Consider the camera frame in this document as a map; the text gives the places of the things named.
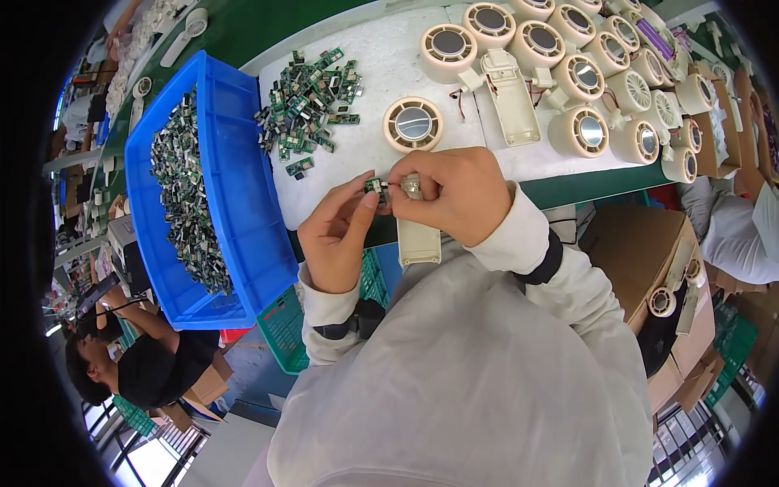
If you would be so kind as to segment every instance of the white hoodie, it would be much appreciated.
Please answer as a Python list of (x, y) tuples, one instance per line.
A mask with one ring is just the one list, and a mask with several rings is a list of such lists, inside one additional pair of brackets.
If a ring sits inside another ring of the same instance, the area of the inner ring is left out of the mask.
[(276, 487), (643, 485), (652, 421), (638, 343), (611, 283), (565, 248), (548, 284), (520, 292), (510, 272), (544, 259), (548, 222), (514, 203), (480, 245), (403, 274), (367, 341), (331, 341), (359, 288), (328, 295), (304, 265), (311, 359), (268, 453)]

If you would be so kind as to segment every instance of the white foam sheet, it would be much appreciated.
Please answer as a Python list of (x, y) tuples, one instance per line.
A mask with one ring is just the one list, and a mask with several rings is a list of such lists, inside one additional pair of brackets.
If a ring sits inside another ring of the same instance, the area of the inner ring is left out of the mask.
[[(386, 109), (402, 97), (416, 96), (433, 102), (443, 116), (443, 136), (435, 150), (457, 147), (486, 146), (492, 150), (507, 179), (527, 181), (570, 175), (580, 172), (601, 171), (632, 167), (618, 161), (607, 149), (597, 159), (571, 159), (557, 154), (547, 141), (549, 120), (556, 114), (543, 100), (537, 109), (541, 127), (541, 142), (526, 146), (508, 147), (503, 140), (499, 120), (489, 93), (485, 87), (474, 94), (463, 96), (463, 121), (457, 102), (449, 97), (456, 85), (433, 83), (419, 67), (419, 38), (430, 26), (438, 23), (460, 23), (465, 5), (430, 7), (396, 13), (380, 19), (349, 27), (305, 46), (306, 62), (312, 63), (319, 53), (341, 47), (344, 59), (335, 65), (343, 65), (349, 59), (357, 60), (357, 71), (362, 76), (364, 92), (356, 97), (350, 113), (359, 114), (360, 125), (328, 125), (333, 131), (336, 150), (333, 154), (321, 147), (314, 154), (292, 154), (289, 162), (278, 159), (278, 148), (271, 153), (273, 180), (276, 184), (284, 223), (295, 230), (319, 204), (327, 192), (355, 175), (375, 169), (378, 176), (386, 176), (391, 167), (403, 156), (393, 150), (382, 133), (382, 118)], [(263, 106), (270, 104), (268, 93), (273, 82), (291, 61), (291, 53), (252, 72), (253, 63), (247, 63), (244, 71), (259, 74)], [(287, 175), (284, 167), (304, 157), (311, 156), (315, 167), (305, 172), (301, 181)]]

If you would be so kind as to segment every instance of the black cuff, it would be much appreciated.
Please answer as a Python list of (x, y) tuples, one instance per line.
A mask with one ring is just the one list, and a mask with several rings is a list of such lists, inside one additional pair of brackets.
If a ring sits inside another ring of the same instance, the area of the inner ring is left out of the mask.
[(560, 263), (562, 263), (562, 243), (557, 234), (549, 228), (549, 249), (546, 251), (544, 261), (529, 274), (513, 273), (514, 278), (531, 286), (547, 284), (560, 269)]
[(354, 311), (346, 321), (334, 325), (314, 326), (316, 333), (319, 333), (327, 340), (341, 340), (346, 337), (349, 331), (360, 333), (360, 338), (368, 340), (379, 324), (384, 319), (386, 311), (375, 300), (360, 299), (354, 307)]

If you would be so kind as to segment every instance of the black t-shirt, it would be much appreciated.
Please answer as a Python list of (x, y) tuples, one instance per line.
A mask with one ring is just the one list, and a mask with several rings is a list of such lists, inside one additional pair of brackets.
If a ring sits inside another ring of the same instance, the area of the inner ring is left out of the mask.
[(219, 330), (178, 332), (175, 355), (141, 335), (119, 359), (119, 395), (138, 408), (161, 408), (182, 396), (206, 371), (219, 347)]

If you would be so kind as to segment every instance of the purple battery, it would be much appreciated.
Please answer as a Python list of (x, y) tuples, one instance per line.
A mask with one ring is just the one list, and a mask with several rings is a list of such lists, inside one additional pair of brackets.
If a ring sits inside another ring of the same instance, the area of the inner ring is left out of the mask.
[(668, 43), (665, 42), (662, 37), (660, 37), (660, 34), (658, 34), (657, 31), (653, 29), (645, 19), (639, 20), (636, 23), (636, 27), (643, 33), (643, 35), (647, 36), (649, 42), (651, 42), (652, 45), (656, 47), (656, 49), (663, 56), (663, 59), (670, 61), (671, 58), (673, 58), (674, 48), (669, 46)]

